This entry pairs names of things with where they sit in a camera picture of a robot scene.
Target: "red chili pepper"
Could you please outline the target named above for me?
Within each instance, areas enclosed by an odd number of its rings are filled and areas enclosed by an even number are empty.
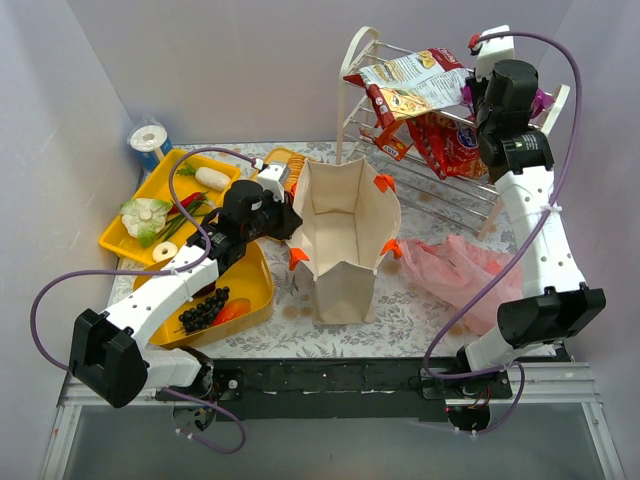
[[[200,198],[203,198],[203,197],[204,197],[204,193],[202,192],[192,193],[187,198],[180,200],[180,205],[182,205],[184,208],[187,208],[195,200],[199,200]],[[180,210],[178,210],[178,207],[174,205],[173,207],[171,207],[171,210],[169,210],[169,213],[167,215],[175,215],[176,213],[180,213]]]

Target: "orange food item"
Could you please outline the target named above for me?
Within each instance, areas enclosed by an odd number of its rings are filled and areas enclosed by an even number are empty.
[[[234,318],[246,315],[251,310],[251,300],[248,298],[236,298],[227,303],[213,322],[213,326],[222,325]]]
[[[295,184],[298,183],[298,177],[300,176],[302,167],[304,167],[304,160],[305,156],[300,153],[294,153],[291,155],[291,158],[289,158],[287,166],[289,167],[290,173],[284,184],[285,191],[291,192]]]

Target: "orange carrot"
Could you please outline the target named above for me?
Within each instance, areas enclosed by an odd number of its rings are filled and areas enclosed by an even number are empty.
[[[222,325],[234,318],[246,315],[251,310],[251,301],[248,298],[236,298],[227,303],[213,322],[214,326]]]

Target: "red snack bag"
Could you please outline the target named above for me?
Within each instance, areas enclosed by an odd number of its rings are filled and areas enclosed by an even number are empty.
[[[439,178],[487,173],[472,128],[431,112],[407,122],[418,152]]]

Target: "white wall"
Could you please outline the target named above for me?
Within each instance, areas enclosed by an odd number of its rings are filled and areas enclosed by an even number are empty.
[[[637,93],[640,4],[573,3],[556,39],[576,56],[584,79],[580,143],[559,203],[571,248],[588,282],[603,287],[607,307],[570,344],[591,364],[604,412],[627,478],[640,476],[637,399],[640,396],[640,159]],[[540,64],[547,88],[573,85],[565,61],[549,51]],[[563,112],[552,143],[560,161],[572,112]]]
[[[0,478],[38,478],[63,372],[36,351],[36,292],[68,270],[108,267],[97,237],[134,191],[130,119],[63,0],[0,1]],[[72,280],[45,299],[42,337],[61,361],[84,308],[110,279]]]
[[[132,118],[174,142],[334,140],[337,77],[363,25],[408,49],[469,61],[502,23],[552,35],[571,0],[68,0]],[[540,44],[523,42],[537,62]]]

